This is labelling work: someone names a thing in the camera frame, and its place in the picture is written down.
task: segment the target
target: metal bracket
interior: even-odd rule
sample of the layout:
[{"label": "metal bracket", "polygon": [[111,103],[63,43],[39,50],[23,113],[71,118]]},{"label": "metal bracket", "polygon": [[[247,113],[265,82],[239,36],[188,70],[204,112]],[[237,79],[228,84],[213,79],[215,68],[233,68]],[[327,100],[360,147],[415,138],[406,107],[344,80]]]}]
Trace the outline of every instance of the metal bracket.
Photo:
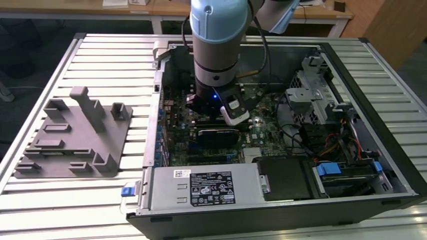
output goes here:
[{"label": "metal bracket", "polygon": [[152,57],[155,61],[169,56],[169,41],[155,41],[152,47]]},{"label": "metal bracket", "polygon": [[321,74],[329,67],[321,56],[311,56],[301,61],[301,68],[305,72]]},{"label": "metal bracket", "polygon": [[343,102],[343,103],[337,103],[329,104],[332,112],[347,112],[349,109],[353,108],[353,105],[349,102]]},{"label": "metal bracket", "polygon": [[269,187],[267,175],[260,175],[259,181],[260,181],[261,192],[264,194],[268,194],[271,192],[271,187]]},{"label": "metal bracket", "polygon": [[321,100],[321,95],[313,94],[308,88],[288,88],[285,98],[293,112],[304,114],[312,106],[312,101]]},{"label": "metal bracket", "polygon": [[143,177],[140,182],[140,192],[139,192],[139,206],[141,209],[149,208],[151,200],[151,187],[152,187],[152,178],[153,178],[153,168],[143,168]]}]

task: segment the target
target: blue latch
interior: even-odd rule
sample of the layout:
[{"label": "blue latch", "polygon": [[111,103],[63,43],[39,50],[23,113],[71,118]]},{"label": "blue latch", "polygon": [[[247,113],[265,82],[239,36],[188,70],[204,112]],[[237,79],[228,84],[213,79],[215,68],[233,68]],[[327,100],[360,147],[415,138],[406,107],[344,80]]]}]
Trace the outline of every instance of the blue latch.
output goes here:
[{"label": "blue latch", "polygon": [[135,196],[135,186],[124,186],[121,188],[121,197],[133,197]]},{"label": "blue latch", "polygon": [[319,166],[315,167],[317,170],[319,176],[331,175],[331,174],[340,174],[341,169],[339,164],[335,162],[321,163]]},{"label": "blue latch", "polygon": [[373,167],[375,167],[375,170],[376,170],[377,173],[379,173],[380,171],[383,171],[383,166],[381,166],[381,164],[380,164],[379,161],[375,161],[375,162],[373,162]]}]

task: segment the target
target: power supply label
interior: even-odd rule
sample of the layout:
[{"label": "power supply label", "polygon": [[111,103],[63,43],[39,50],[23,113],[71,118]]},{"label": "power supply label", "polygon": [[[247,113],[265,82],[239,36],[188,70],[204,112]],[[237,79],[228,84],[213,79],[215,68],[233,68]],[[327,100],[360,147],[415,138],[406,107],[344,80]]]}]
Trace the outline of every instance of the power supply label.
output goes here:
[{"label": "power supply label", "polygon": [[189,199],[193,207],[235,204],[232,172],[191,173]]}]

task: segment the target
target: wooden desk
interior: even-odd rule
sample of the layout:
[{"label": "wooden desk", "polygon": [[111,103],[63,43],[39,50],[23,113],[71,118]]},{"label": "wooden desk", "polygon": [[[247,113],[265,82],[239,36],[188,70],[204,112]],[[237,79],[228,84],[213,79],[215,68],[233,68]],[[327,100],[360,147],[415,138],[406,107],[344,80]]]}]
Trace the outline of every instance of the wooden desk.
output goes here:
[{"label": "wooden desk", "polygon": [[[155,0],[152,7],[152,25],[160,26],[161,21],[181,21],[189,14],[191,8],[187,4],[176,3],[169,0]],[[328,10],[324,6],[311,6],[295,10],[292,24],[325,24],[332,25],[328,37],[339,38],[348,20],[353,14]]]},{"label": "wooden desk", "polygon": [[345,0],[356,17],[344,38],[367,38],[395,70],[427,36],[427,0]]},{"label": "wooden desk", "polygon": [[[147,20],[155,34],[163,34],[161,21],[181,21],[189,6],[169,0],[151,0],[147,6],[103,9],[103,0],[0,0],[0,18],[57,20]],[[333,25],[328,36],[339,37],[353,15],[313,6],[295,11],[292,24]]]}]

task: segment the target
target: aluminum slotted table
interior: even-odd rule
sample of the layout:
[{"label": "aluminum slotted table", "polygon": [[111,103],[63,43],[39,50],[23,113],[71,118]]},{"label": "aluminum slotted table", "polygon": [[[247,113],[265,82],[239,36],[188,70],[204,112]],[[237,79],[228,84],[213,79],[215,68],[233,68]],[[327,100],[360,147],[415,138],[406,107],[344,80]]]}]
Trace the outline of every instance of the aluminum slotted table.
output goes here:
[{"label": "aluminum slotted table", "polygon": [[[145,135],[149,124],[153,82],[153,48],[176,35],[77,34],[59,63],[21,130],[0,164],[0,236],[24,239],[145,239],[128,224],[125,213],[137,206],[137,197],[120,196],[121,187],[141,177]],[[260,42],[248,36],[248,42]],[[369,43],[355,38],[269,37],[275,42],[328,42],[361,91],[427,179],[427,108]],[[43,106],[61,98],[68,105],[73,86],[87,86],[89,96],[103,105],[123,102],[133,107],[124,144],[120,172],[112,178],[16,179],[15,166],[43,124]],[[316,240],[427,238],[427,207],[419,204],[388,211],[345,226],[256,232],[204,239]]]}]

